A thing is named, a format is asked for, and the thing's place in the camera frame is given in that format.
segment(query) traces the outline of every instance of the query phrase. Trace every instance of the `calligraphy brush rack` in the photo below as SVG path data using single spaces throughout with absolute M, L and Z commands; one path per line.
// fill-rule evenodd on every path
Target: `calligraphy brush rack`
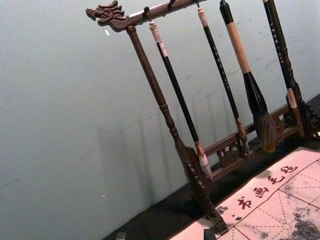
M 99 18 L 97 23 L 100 26 L 109 25 L 115 32 L 126 31 L 129 35 L 155 100 L 173 137 L 185 175 L 192 187 L 193 198 L 199 203 L 207 218 L 212 222 L 213 231 L 216 234 L 224 234 L 228 229 L 223 218 L 215 210 L 215 206 L 210 200 L 211 186 L 217 179 L 259 155 L 263 149 L 261 145 L 251 144 L 248 153 L 244 146 L 241 145 L 241 138 L 238 132 L 216 142 L 204 150 L 207 156 L 217 154 L 219 158 L 219 163 L 211 167 L 212 178 L 209 179 L 204 174 L 195 150 L 185 146 L 179 137 L 165 97 L 136 31 L 137 25 L 158 17 L 164 17 L 167 14 L 203 1 L 205 0 L 171 0 L 170 2 L 147 8 L 147 12 L 146 10 L 142 10 L 125 16 L 122 6 L 118 5 L 118 1 L 114 0 L 110 5 L 100 4 L 96 9 L 87 8 L 86 14 L 94 21 L 96 18 Z M 308 140 L 320 140 L 320 116 L 316 115 L 303 101 L 299 85 L 293 77 L 288 49 L 274 1 L 263 0 L 263 4 L 287 88 L 287 104 L 280 106 L 270 113 L 276 126 L 276 142 L 282 142 L 292 135 Z M 246 134 L 252 133 L 256 130 L 255 125 L 252 123 L 246 126 L 244 130 Z

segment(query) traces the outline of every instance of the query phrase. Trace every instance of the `wooden base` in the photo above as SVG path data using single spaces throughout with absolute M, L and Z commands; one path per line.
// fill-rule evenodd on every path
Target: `wooden base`
M 294 112 L 289 104 L 285 104 L 271 113 L 276 124 L 277 144 L 293 135 L 303 139 L 320 140 L 320 117 L 304 101 L 299 102 L 299 108 L 296 108 L 296 110 L 299 114 Z M 253 131 L 255 131 L 253 123 L 245 127 L 246 134 Z M 189 155 L 193 155 L 193 157 L 189 158 L 188 170 L 185 173 L 192 186 L 193 198 L 200 204 L 207 218 L 213 223 L 212 229 L 216 234 L 222 235 L 228 230 L 223 218 L 217 213 L 209 198 L 212 184 L 263 152 L 260 145 L 250 144 L 249 146 L 250 152 L 245 154 L 240 144 L 239 134 L 235 132 L 206 148 L 207 156 L 217 154 L 219 157 L 219 163 L 211 168 L 213 182 L 204 175 L 195 151 L 188 148 Z

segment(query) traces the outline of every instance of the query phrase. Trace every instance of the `dark table surface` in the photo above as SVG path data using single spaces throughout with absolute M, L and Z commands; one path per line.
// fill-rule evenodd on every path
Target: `dark table surface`
M 308 104 L 320 113 L 320 94 Z M 223 202 L 252 177 L 263 172 L 299 146 L 319 149 L 320 142 L 293 138 L 278 144 L 273 154 L 262 153 L 258 156 L 259 160 L 252 159 L 250 164 L 242 165 L 213 184 L 210 196 L 213 204 L 218 205 Z M 166 240 L 173 237 L 204 215 L 201 208 L 192 201 L 191 193 L 190 185 L 184 185 L 159 203 L 139 213 L 104 240 L 115 240 L 119 232 L 126 232 L 126 240 Z

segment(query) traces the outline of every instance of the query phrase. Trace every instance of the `wooden brush stand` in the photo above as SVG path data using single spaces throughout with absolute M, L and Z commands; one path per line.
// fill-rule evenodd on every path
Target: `wooden brush stand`
M 227 226 L 223 218 L 215 210 L 215 206 L 212 204 L 209 197 L 213 182 L 206 178 L 195 150 L 185 146 L 180 139 L 178 130 L 175 127 L 175 122 L 170 115 L 166 100 L 139 40 L 135 27 L 151 19 L 163 17 L 171 12 L 186 8 L 195 3 L 194 0 L 170 1 L 151 7 L 148 15 L 145 15 L 144 11 L 140 11 L 125 16 L 122 7 L 114 0 L 110 5 L 100 4 L 96 9 L 88 8 L 86 9 L 86 14 L 94 21 L 96 18 L 99 18 L 97 22 L 100 26 L 109 25 L 115 32 L 126 31 L 128 33 L 152 93 L 173 137 L 175 148 L 183 165 L 185 175 L 192 187 L 193 198 L 200 204 L 205 215 L 212 222 L 213 231 L 216 234 L 224 234 L 228 231 Z M 292 135 L 297 135 L 301 138 L 320 140 L 320 117 L 303 101 L 299 85 L 296 82 L 292 82 L 291 86 L 294 87 L 289 88 L 287 86 L 287 88 L 292 90 L 291 94 L 293 94 L 296 99 L 296 108 L 291 107 L 293 104 L 292 101 L 290 101 L 292 95 L 288 95 L 287 104 L 271 113 L 272 118 L 276 123 L 277 143 Z M 253 131 L 255 131 L 255 126 L 253 124 L 245 127 L 245 132 L 247 134 L 252 133 Z M 214 169 L 212 172 L 213 181 L 237 169 L 262 151 L 260 146 L 251 145 L 249 154 L 245 154 L 237 132 L 211 145 L 205 149 L 206 155 L 210 156 L 217 154 L 219 158 L 219 163 L 216 164 L 214 168 L 211 168 L 212 170 Z

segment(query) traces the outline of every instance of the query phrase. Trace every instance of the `brush tip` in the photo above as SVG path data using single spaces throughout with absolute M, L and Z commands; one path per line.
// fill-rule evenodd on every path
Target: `brush tip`
M 258 113 L 253 116 L 256 135 L 261 142 L 263 150 L 273 153 L 276 150 L 276 125 L 268 112 Z

